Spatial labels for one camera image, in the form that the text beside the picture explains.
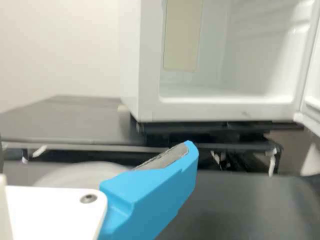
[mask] mini fridge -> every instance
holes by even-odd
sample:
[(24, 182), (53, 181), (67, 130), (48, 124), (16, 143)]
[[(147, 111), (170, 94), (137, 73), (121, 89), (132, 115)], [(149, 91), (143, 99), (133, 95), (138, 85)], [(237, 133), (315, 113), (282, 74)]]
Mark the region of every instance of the mini fridge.
[(320, 0), (119, 0), (121, 99), (149, 122), (320, 135)]

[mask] black table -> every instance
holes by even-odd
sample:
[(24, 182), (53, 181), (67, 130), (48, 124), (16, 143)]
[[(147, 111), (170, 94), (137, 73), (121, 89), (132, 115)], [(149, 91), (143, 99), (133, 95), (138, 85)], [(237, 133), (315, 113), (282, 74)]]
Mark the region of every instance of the black table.
[(320, 204), (301, 178), (199, 171), (159, 240), (319, 239)]

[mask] fridge door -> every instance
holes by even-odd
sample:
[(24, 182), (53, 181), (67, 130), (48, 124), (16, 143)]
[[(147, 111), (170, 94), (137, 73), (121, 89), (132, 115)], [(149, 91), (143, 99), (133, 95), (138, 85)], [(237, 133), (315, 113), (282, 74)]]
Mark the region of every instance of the fridge door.
[(320, 137), (320, 24), (304, 86), (301, 105), (294, 120)]

